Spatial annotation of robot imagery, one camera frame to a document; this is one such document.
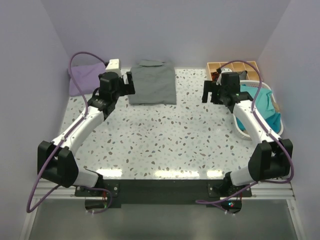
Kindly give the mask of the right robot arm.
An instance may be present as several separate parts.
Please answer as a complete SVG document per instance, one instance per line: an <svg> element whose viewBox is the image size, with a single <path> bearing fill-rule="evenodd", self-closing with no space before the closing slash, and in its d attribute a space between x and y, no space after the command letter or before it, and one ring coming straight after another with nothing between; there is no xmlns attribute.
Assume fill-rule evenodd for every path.
<svg viewBox="0 0 320 240"><path fill-rule="evenodd" d="M247 166L225 174L217 190L227 196L212 202L212 205L238 197L259 182L275 184L277 178L282 179L281 184L291 182L295 174L293 143L273 131L258 111L256 98L241 91L238 73L222 72L220 80L204 81L202 102L207 101L226 106L241 121L256 144Z"/></svg>

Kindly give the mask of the beige garment in basket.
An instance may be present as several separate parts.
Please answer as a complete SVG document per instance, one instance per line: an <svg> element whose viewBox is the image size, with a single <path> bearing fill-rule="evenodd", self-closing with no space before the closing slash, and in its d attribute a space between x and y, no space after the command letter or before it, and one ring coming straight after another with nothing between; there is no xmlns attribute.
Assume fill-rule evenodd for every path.
<svg viewBox="0 0 320 240"><path fill-rule="evenodd" d="M276 103L276 102L272 102L272 105L273 105L273 107L274 107L274 110L277 112L277 113L280 113L281 112L281 110L280 110L280 107L279 107L279 105Z"/></svg>

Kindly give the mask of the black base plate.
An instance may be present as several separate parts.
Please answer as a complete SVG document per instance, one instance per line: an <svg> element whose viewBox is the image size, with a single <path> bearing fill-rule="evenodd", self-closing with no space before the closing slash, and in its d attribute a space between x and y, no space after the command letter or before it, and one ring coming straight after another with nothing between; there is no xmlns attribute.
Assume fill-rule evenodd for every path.
<svg viewBox="0 0 320 240"><path fill-rule="evenodd" d="M216 201L241 190L230 186L219 190L223 180L205 179L105 179L104 187L112 195L112 208L122 205L194 205L196 200Z"/></svg>

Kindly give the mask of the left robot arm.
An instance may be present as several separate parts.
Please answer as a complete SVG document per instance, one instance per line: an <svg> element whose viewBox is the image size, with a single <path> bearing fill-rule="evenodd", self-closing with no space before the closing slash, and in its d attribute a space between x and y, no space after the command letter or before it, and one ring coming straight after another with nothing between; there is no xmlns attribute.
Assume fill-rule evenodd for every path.
<svg viewBox="0 0 320 240"><path fill-rule="evenodd" d="M132 73L124 80L115 72L100 74L99 87L85 103L78 118L58 137L42 141L37 149L37 171L40 178L60 187L83 187L92 196L104 190L101 174L81 168L76 153L87 137L115 110L119 97L135 94Z"/></svg>

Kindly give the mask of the folded purple shirt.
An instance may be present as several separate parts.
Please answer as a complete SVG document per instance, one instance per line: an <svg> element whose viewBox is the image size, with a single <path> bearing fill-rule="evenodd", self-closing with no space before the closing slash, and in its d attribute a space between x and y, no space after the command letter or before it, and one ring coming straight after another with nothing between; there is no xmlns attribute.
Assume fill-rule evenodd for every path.
<svg viewBox="0 0 320 240"><path fill-rule="evenodd" d="M100 86L99 75L105 72L105 64L72 66L71 72L82 93L92 94Z"/></svg>

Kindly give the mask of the grey cloth in box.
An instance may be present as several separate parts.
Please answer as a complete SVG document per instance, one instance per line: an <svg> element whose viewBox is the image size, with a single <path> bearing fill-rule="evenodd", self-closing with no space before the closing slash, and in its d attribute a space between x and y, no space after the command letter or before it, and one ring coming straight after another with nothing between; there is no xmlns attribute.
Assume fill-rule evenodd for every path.
<svg viewBox="0 0 320 240"><path fill-rule="evenodd" d="M247 79L247 75L248 75L248 71L247 70L243 70L243 71L238 71L237 72L239 75L239 80L243 81Z"/></svg>

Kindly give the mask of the blue t shirt in basket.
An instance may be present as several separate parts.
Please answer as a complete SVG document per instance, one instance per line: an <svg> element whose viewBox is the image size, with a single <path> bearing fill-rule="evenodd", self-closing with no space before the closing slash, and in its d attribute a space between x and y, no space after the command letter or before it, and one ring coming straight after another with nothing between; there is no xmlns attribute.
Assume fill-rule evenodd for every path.
<svg viewBox="0 0 320 240"><path fill-rule="evenodd" d="M248 86L246 84L240 86L240 91L248 92L252 98L255 97L257 89L258 87ZM278 134L281 130L281 114L276 112L273 107L272 91L268 88L261 87L255 105L267 124ZM236 123L241 131L246 130L238 118L236 118Z"/></svg>

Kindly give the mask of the white laundry basket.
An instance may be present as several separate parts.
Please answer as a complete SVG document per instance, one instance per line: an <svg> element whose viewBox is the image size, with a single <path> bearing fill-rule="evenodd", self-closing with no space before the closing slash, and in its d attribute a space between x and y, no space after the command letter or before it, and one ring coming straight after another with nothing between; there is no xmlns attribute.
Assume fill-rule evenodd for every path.
<svg viewBox="0 0 320 240"><path fill-rule="evenodd" d="M252 97L255 96L259 87L259 82L255 80L241 80L240 91L248 92ZM255 105L259 113L262 115L267 124L280 136L283 133L284 127L281 119L281 113L275 101L274 95L270 87L264 82L261 85ZM239 138L250 141L251 137L246 132L241 121L233 115L235 133Z"/></svg>

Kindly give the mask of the folded grey shirt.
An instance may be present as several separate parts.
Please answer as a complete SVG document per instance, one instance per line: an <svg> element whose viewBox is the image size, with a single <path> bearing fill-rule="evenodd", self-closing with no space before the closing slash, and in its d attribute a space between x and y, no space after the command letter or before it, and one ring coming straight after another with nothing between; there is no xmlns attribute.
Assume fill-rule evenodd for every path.
<svg viewBox="0 0 320 240"><path fill-rule="evenodd" d="M135 94L129 95L131 105L175 105L176 74L171 62L141 60L130 69Z"/></svg>

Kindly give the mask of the wooden compartment box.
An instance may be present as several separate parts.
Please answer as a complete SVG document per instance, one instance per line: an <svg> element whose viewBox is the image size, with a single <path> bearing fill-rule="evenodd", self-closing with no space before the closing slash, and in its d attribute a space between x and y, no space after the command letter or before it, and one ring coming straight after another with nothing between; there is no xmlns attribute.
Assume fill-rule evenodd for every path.
<svg viewBox="0 0 320 240"><path fill-rule="evenodd" d="M207 79L209 81L212 81L211 73L216 72L216 70L221 67L222 68L229 68L233 72L247 71L246 80L259 81L259 76L258 76L257 72L254 70L254 68L247 63L243 63L243 62L239 62L239 61L232 62L229 64L227 64L226 62L208 62L206 64Z"/></svg>

